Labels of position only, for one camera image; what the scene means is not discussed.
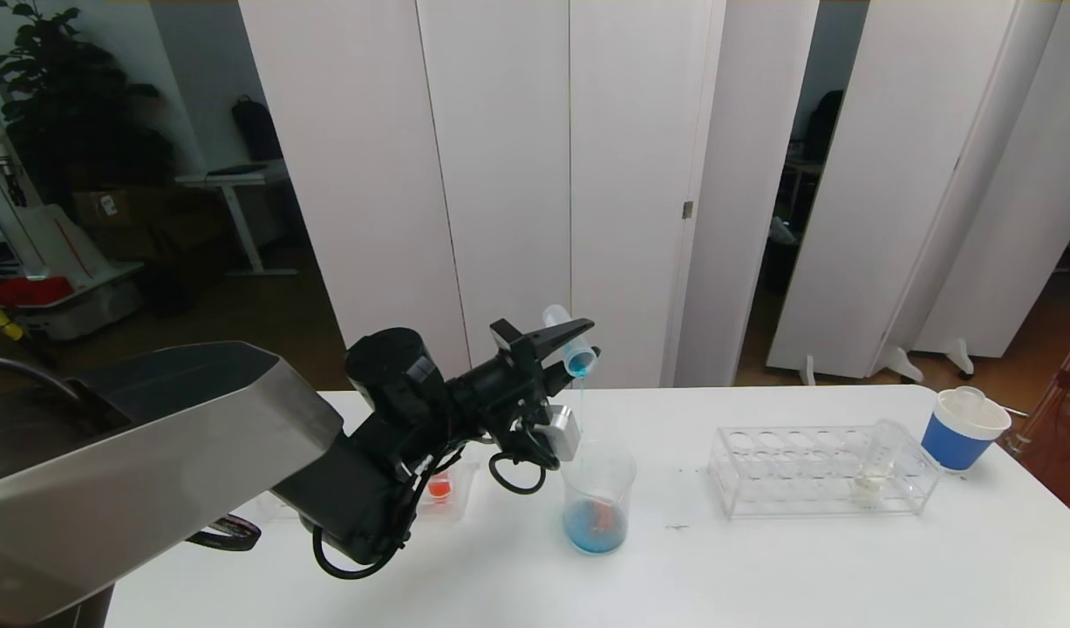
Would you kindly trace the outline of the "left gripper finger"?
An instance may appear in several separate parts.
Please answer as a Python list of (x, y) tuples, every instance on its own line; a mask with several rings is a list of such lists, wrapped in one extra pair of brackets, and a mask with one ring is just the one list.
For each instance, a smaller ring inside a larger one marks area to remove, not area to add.
[(561, 352), (563, 361), (569, 362), (575, 355), (595, 355), (596, 350), (583, 337), (590, 330), (594, 330), (593, 319), (580, 317), (568, 319), (566, 322), (542, 327), (524, 334), (534, 346), (535, 355), (538, 359), (550, 357), (554, 352)]
[(542, 367), (542, 385), (547, 396), (557, 396), (593, 374), (601, 359), (602, 349), (599, 346), (574, 347), (567, 346), (562, 351), (562, 358)]

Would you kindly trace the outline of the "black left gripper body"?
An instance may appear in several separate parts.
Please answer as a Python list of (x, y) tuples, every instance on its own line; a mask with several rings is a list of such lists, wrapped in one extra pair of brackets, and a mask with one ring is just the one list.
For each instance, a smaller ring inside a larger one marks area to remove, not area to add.
[(515, 330), (507, 319), (498, 319), (490, 331), (495, 355), (448, 381), (456, 409), (476, 424), (517, 417), (547, 424), (549, 402), (535, 340)]

